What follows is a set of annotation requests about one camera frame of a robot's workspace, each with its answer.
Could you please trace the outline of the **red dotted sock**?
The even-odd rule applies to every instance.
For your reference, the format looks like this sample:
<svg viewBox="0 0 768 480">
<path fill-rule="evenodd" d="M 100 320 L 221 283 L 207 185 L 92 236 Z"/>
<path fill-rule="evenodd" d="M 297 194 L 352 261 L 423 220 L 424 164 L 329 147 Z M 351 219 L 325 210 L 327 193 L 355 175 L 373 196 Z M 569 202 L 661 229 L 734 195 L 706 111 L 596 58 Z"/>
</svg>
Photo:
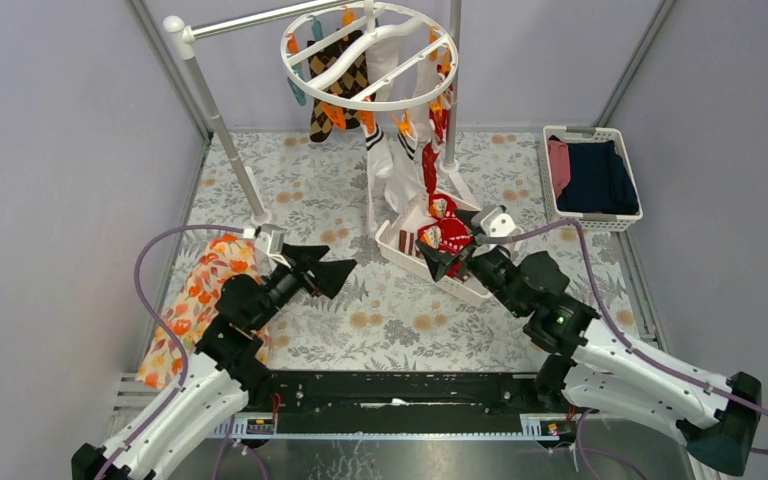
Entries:
<svg viewBox="0 0 768 480">
<path fill-rule="evenodd" d="M 435 223 L 438 235 L 435 248 L 449 254 L 458 254 L 471 241 L 469 228 L 456 217 L 447 217 Z"/>
</svg>

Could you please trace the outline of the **white sock with black stripes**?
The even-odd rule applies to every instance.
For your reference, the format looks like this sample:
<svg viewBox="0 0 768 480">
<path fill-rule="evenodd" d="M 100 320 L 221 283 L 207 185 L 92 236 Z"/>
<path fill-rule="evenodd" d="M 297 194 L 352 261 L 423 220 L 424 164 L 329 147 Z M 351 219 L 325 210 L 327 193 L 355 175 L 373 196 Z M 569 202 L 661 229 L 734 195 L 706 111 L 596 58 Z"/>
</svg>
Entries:
<svg viewBox="0 0 768 480">
<path fill-rule="evenodd" d="M 425 187 L 415 168 L 417 139 L 401 130 L 397 131 L 396 139 L 397 147 L 391 154 L 393 167 L 386 179 L 384 196 L 396 213 L 402 213 L 414 197 L 425 192 Z"/>
</svg>

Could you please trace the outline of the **white round clip hanger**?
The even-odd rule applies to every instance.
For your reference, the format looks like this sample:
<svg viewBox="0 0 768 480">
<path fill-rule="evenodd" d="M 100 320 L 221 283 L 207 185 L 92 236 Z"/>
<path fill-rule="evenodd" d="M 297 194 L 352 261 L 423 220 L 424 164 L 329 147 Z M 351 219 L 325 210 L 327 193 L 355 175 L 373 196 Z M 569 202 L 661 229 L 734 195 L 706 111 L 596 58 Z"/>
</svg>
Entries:
<svg viewBox="0 0 768 480">
<path fill-rule="evenodd" d="M 285 29 L 280 58 L 296 90 L 367 112 L 441 103 L 460 66 L 454 36 L 442 25 L 381 1 L 317 4 Z"/>
</svg>

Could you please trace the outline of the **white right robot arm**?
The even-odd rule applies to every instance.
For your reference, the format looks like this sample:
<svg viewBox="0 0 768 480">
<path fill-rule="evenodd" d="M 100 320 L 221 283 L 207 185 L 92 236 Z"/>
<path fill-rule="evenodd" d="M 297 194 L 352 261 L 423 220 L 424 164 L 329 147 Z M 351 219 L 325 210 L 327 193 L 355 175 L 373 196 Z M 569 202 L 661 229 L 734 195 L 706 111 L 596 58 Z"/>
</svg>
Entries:
<svg viewBox="0 0 768 480">
<path fill-rule="evenodd" d="M 604 309 L 570 296 L 570 279 L 547 251 L 514 263 L 506 247 L 515 228 L 503 208 L 458 210 L 456 242 L 435 226 L 415 242 L 434 280 L 451 270 L 477 280 L 548 357 L 533 386 L 535 402 L 557 412 L 565 405 L 621 415 L 685 447 L 690 456 L 730 476 L 741 476 L 759 423 L 749 403 L 761 383 L 738 372 L 712 373 L 627 335 Z"/>
</svg>

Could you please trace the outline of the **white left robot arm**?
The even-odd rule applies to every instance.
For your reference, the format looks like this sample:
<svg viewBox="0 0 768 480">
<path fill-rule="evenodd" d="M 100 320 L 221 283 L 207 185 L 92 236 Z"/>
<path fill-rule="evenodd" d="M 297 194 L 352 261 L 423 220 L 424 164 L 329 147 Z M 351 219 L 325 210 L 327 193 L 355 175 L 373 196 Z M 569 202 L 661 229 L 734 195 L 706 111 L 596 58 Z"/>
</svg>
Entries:
<svg viewBox="0 0 768 480">
<path fill-rule="evenodd" d="M 256 333 L 299 292 L 333 299 L 356 267 L 353 259 L 325 260 L 325 245 L 283 245 L 273 271 L 247 274 L 222 286 L 218 313 L 176 380 L 131 423 L 101 446 L 72 456 L 75 479 L 165 479 L 223 421 L 264 407 L 270 370 L 257 359 Z"/>
</svg>

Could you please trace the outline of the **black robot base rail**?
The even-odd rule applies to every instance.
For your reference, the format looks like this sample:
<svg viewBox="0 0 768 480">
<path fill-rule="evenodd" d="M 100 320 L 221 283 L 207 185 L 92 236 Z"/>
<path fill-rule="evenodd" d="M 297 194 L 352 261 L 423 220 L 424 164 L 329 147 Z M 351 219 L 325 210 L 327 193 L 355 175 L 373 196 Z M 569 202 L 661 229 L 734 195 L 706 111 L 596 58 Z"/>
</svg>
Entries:
<svg viewBox="0 0 768 480">
<path fill-rule="evenodd" d="M 266 394 L 212 432 L 272 439 L 573 437 L 582 408 L 531 373 L 279 370 Z"/>
</svg>

